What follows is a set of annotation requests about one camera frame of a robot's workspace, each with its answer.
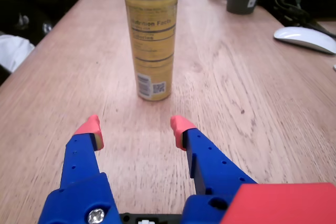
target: white object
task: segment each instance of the white object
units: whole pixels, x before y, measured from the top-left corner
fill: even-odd
[[[138,221],[138,224],[155,224],[155,222],[149,221],[149,220],[142,220],[142,221]]]
[[[18,36],[0,36],[0,65],[13,73],[27,58],[34,45]]]
[[[274,38],[329,54],[336,54],[336,41],[330,36],[313,29],[284,27],[274,33]]]

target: energy drink can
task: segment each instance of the energy drink can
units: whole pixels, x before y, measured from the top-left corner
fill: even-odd
[[[177,0],[125,0],[138,95],[149,101],[172,90]]]

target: qr code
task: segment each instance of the qr code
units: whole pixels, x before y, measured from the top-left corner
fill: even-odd
[[[166,92],[166,82],[153,84],[153,94],[160,94]]]
[[[151,79],[143,74],[138,74],[139,92],[147,97],[151,95]]]

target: wooden desk surface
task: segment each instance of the wooden desk surface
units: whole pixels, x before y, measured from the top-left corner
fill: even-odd
[[[259,7],[179,0],[173,93],[151,103],[136,95],[124,0],[80,0],[0,87],[2,223],[38,220],[65,144],[95,113],[120,212],[180,213],[194,193],[173,114],[259,183],[336,184],[336,60],[274,41],[280,27]]]

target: white computer mouse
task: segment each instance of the white computer mouse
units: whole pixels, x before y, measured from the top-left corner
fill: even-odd
[[[330,36],[313,29],[284,27],[274,33],[274,38],[329,54],[336,54],[336,41]]]

